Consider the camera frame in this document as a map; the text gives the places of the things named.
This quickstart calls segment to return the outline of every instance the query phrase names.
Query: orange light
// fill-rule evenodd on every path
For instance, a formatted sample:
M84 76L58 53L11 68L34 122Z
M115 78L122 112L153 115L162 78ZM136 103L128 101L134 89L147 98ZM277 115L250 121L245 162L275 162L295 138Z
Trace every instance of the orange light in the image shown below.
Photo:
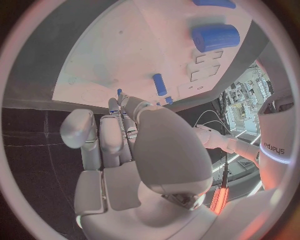
M210 205L210 210L214 211L216 214L220 214L226 205L228 198L228 187L227 188L217 188L214 191L213 198Z

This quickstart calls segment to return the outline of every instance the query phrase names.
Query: black floor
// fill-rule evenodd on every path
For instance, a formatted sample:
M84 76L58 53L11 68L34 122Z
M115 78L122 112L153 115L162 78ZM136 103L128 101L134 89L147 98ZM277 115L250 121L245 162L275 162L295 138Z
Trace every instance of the black floor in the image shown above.
M194 125L199 115L213 109L210 103L178 114ZM34 210L57 232L69 240L86 239L75 221L74 194L83 171L81 152L63 144L60 126L69 112L8 109L2 111L2 129L6 156L15 180ZM99 123L101 115L96 115ZM214 120L207 113L199 124ZM221 129L218 123L209 127ZM220 159L220 150L209 150L212 162ZM0 199L1 239L31 239L15 216Z

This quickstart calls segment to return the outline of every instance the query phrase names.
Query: blue block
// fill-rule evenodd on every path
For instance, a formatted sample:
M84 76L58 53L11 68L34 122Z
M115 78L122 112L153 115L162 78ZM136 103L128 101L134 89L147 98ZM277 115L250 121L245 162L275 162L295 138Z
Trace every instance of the blue block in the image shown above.
M192 0L197 6L217 6L235 9L236 4L229 0Z
M172 105L172 104L173 104L173 99L172 99L172 97L170 97L170 96L166 97L166 98L165 98L165 102L166 102L167 104Z
M191 37L196 48L201 53L235 47L240 44L238 30L234 26L227 24L196 27L192 30Z
M119 89L117 90L117 95L120 96L121 92L122 92L122 89L119 88Z
M167 92L162 75L158 73L158 74L155 74L152 78L154 80L154 84L155 84L158 96L166 95L168 92Z

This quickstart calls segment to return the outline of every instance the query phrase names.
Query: blue light strip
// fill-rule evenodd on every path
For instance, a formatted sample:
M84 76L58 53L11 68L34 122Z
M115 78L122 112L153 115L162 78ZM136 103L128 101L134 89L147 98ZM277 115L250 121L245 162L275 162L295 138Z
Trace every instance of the blue light strip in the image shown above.
M259 148L260 148L260 150L261 150L265 155L267 155L269 158L275 160L276 162L279 162L279 163L282 163L282 164L289 164L289 163L290 163L290 161L286 161L286 160L279 159L279 158L277 158L277 157L271 155L270 153L266 152L266 150L263 149L262 144L259 145Z

